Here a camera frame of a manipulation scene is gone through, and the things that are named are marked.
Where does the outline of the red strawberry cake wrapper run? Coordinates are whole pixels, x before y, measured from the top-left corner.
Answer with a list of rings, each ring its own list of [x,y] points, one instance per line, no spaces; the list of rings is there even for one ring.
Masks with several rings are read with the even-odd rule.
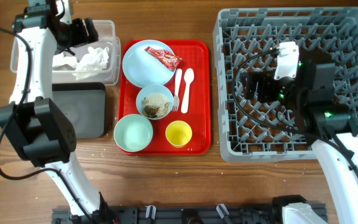
[[[167,69],[170,71],[175,71],[177,66],[179,66],[182,58],[175,55],[174,53],[169,52],[164,49],[154,49],[151,47],[147,47],[145,51],[156,58],[160,63],[162,63]]]

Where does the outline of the yellow plastic cup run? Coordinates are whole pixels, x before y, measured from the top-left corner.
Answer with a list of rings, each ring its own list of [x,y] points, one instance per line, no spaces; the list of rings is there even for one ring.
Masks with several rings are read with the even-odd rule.
[[[188,144],[192,139],[192,135],[191,126],[180,120],[171,122],[165,130],[167,141],[176,148],[181,148]]]

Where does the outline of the light blue bowl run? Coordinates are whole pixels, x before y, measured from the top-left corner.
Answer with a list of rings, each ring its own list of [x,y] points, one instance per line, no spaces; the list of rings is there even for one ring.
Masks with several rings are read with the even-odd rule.
[[[137,94],[135,105],[138,112],[146,118],[162,119],[173,109],[173,95],[163,85],[148,85]]]

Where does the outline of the rice and food scraps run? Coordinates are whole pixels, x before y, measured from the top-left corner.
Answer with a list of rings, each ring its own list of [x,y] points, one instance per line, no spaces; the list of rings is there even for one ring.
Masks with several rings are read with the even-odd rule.
[[[170,101],[161,93],[151,93],[142,100],[142,112],[148,118],[162,118],[169,110]]]

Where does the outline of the mint green bowl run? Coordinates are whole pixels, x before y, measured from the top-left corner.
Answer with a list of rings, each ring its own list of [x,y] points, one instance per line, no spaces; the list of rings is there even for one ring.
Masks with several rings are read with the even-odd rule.
[[[151,122],[140,114],[129,114],[121,118],[114,128],[114,140],[125,152],[145,149],[153,138]]]

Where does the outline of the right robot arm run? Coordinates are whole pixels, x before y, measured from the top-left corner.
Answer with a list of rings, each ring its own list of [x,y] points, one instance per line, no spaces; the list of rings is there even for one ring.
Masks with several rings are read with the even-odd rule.
[[[358,127],[349,106],[334,101],[336,63],[321,50],[273,47],[253,55],[231,81],[238,110],[253,122],[284,133],[302,135],[317,157],[329,185],[337,215],[358,223]],[[279,101],[291,110],[295,125],[261,121],[239,98]]]

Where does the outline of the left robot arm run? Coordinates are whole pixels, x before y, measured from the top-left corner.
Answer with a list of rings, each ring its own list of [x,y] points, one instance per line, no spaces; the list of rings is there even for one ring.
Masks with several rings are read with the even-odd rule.
[[[73,125],[52,95],[53,57],[98,40],[93,21],[72,19],[65,2],[30,1],[16,16],[12,35],[19,46],[14,91],[0,107],[0,137],[17,155],[46,173],[70,205],[73,223],[118,223],[101,193],[90,183],[75,154]]]

